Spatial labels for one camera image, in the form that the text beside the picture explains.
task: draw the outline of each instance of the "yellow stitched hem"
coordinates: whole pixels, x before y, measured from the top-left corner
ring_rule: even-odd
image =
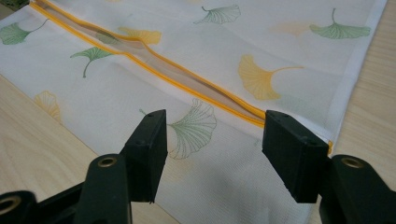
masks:
[[[264,111],[264,110],[261,110],[261,109],[255,107],[255,106],[253,106],[253,105],[248,104],[246,101],[242,100],[241,98],[239,98],[238,96],[232,94],[231,92],[226,91],[226,90],[223,89],[222,87],[220,87],[220,86],[218,86],[218,85],[216,85],[216,84],[210,82],[209,80],[207,80],[207,79],[205,79],[205,78],[203,78],[203,77],[198,76],[197,74],[193,73],[192,71],[190,71],[189,69],[183,67],[182,65],[180,65],[180,64],[178,64],[178,63],[175,63],[175,62],[173,62],[173,61],[171,61],[171,60],[169,60],[169,59],[163,57],[162,55],[160,55],[160,54],[158,54],[157,52],[155,52],[154,50],[152,50],[144,41],[142,41],[141,38],[138,38],[138,37],[130,37],[130,36],[126,36],[126,35],[119,35],[119,34],[116,34],[116,33],[111,32],[111,31],[108,31],[108,30],[106,30],[106,29],[104,29],[104,28],[102,28],[102,27],[100,27],[100,26],[98,26],[98,25],[89,23],[89,22],[87,22],[87,21],[82,21],[82,20],[80,20],[79,18],[75,17],[74,15],[72,15],[72,14],[70,14],[70,13],[68,13],[68,12],[66,12],[66,11],[64,11],[64,10],[62,10],[61,8],[57,7],[56,5],[52,4],[52,3],[51,3],[50,1],[48,1],[48,0],[37,0],[37,2],[41,2],[41,3],[44,3],[44,4],[48,5],[49,7],[53,8],[53,9],[56,10],[57,12],[59,12],[59,13],[61,13],[62,15],[66,16],[66,18],[68,18],[69,20],[71,20],[71,21],[73,21],[73,22],[75,22],[75,23],[77,23],[77,24],[79,24],[79,25],[81,25],[81,26],[91,27],[91,28],[93,28],[93,29],[95,29],[95,30],[98,30],[98,31],[102,31],[102,32],[111,34],[111,35],[115,36],[116,38],[119,38],[119,39],[122,39],[122,40],[127,40],[127,41],[140,41],[140,42],[145,46],[145,48],[146,48],[151,54],[153,54],[154,56],[156,56],[157,58],[163,60],[163,61],[166,62],[166,63],[169,63],[169,64],[173,65],[174,67],[180,69],[181,71],[183,71],[183,72],[189,74],[190,76],[192,76],[192,77],[198,79],[199,81],[205,83],[206,85],[210,86],[211,88],[213,88],[213,89],[215,89],[215,90],[217,90],[217,91],[220,91],[221,93],[223,93],[224,95],[226,95],[227,97],[229,97],[230,99],[232,99],[234,102],[236,102],[237,104],[239,104],[239,105],[241,105],[243,108],[245,108],[246,111],[248,111],[249,113],[251,113],[251,114],[257,116],[257,117],[260,118],[260,119],[265,119],[265,111]]]
[[[256,126],[259,127],[263,127],[264,126],[264,120],[260,120],[260,119],[254,119],[251,118],[247,115],[244,115],[230,107],[228,107],[227,105],[221,104],[218,101],[215,101],[203,94],[201,94],[198,91],[195,91],[191,88],[188,88],[187,86],[181,85],[180,83],[174,81],[173,79],[167,77],[166,75],[158,72],[157,70],[153,69],[152,67],[148,66],[147,64],[141,62],[140,60],[138,60],[134,55],[132,55],[131,53],[128,52],[123,52],[123,51],[117,51],[114,49],[111,49],[107,46],[104,46],[102,44],[100,44],[99,42],[96,42],[90,38],[88,38],[87,36],[83,35],[82,33],[78,32],[77,30],[75,30],[74,28],[70,27],[69,25],[65,24],[64,22],[62,22],[61,20],[59,20],[58,18],[54,17],[53,15],[51,15],[50,13],[48,13],[48,11],[46,11],[45,9],[43,9],[42,7],[40,7],[37,3],[35,2],[31,2],[30,3],[30,7],[35,9],[36,11],[38,11],[39,13],[41,13],[42,15],[44,15],[45,17],[49,18],[50,20],[52,20],[53,22],[57,23],[59,26],[63,27],[66,31],[68,31],[69,33],[71,33],[72,35],[77,36],[78,38],[88,42],[91,45],[96,46],[99,49],[103,49],[105,51],[111,52],[112,54],[118,54],[118,55],[124,55],[126,56],[128,59],[132,60],[133,62],[139,64],[140,66],[142,66],[143,68],[145,68],[147,71],[149,71],[151,74],[156,75],[157,77],[167,81],[168,83],[188,92],[191,95],[194,95],[196,97],[201,98],[202,100],[205,100],[207,102],[209,102],[212,105],[216,105],[217,107],[222,108],[223,110],[237,116],[240,119],[246,120]]]
[[[330,156],[332,155],[332,147],[334,146],[334,143],[329,140],[328,145],[329,145],[329,150],[327,151],[327,155]]]

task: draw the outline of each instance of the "wooden surface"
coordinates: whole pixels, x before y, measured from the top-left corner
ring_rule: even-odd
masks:
[[[368,161],[396,190],[396,0],[389,0],[347,108],[335,154]],[[0,77],[0,194],[39,201],[85,178],[95,154]],[[133,204],[135,223],[176,223],[158,205]],[[320,223],[318,205],[309,223]]]

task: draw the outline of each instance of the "fabric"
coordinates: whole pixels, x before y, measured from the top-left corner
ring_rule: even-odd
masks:
[[[384,4],[33,2],[0,21],[0,73],[98,154],[166,109],[156,203],[181,223],[305,223],[263,111],[335,141]]]
[[[140,38],[263,117],[289,113],[327,141],[339,134],[385,0],[51,0],[115,35]]]

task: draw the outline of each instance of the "metal rivet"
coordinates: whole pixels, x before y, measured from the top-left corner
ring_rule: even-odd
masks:
[[[18,195],[9,196],[0,201],[0,216],[12,211],[21,203],[21,197]]]
[[[109,167],[109,166],[112,166],[112,165],[116,164],[116,162],[117,162],[116,158],[114,158],[114,157],[106,157],[106,158],[103,158],[103,159],[99,160],[98,166],[100,166],[100,167]]]
[[[352,168],[360,169],[360,168],[364,167],[364,164],[361,163],[361,161],[358,161],[356,159],[349,158],[349,157],[345,157],[345,158],[341,159],[341,162],[343,162],[345,165],[350,166]]]

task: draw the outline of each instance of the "green ginkgo leaf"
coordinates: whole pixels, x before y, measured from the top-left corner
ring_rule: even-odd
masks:
[[[195,21],[195,24],[201,22],[214,22],[217,24],[223,24],[224,22],[235,21],[241,15],[238,5],[230,7],[218,7],[210,10],[202,9],[207,12],[207,15],[200,21]]]
[[[20,28],[17,22],[14,22],[8,26],[5,26],[0,29],[0,38],[3,41],[4,45],[16,45],[24,41],[26,36],[28,36],[30,33],[40,29],[47,20],[44,21],[44,23],[36,28],[33,31],[25,31]]]
[[[191,153],[199,151],[210,142],[216,125],[213,106],[194,99],[189,113],[169,124],[177,135],[177,146],[170,150],[169,155],[174,159],[186,159]]]
[[[87,65],[84,68],[84,73],[82,77],[86,77],[86,72],[87,72],[87,68],[88,65],[90,65],[91,62],[97,60],[97,59],[101,59],[101,58],[105,58],[109,55],[112,55],[112,53],[107,52],[105,50],[99,49],[97,47],[93,47],[90,49],[85,49],[81,52],[75,53],[72,56],[70,56],[70,58],[75,58],[77,56],[84,56],[90,59],[90,61],[87,63]]]
[[[102,41],[104,44],[117,45],[120,43],[120,41],[115,36],[103,31],[97,32],[95,36],[96,38],[98,38],[98,40]]]
[[[367,26],[349,26],[337,23],[334,20],[334,11],[332,11],[332,25],[320,27],[314,24],[310,25],[311,31],[317,35],[330,39],[358,38],[370,34],[370,27]]]

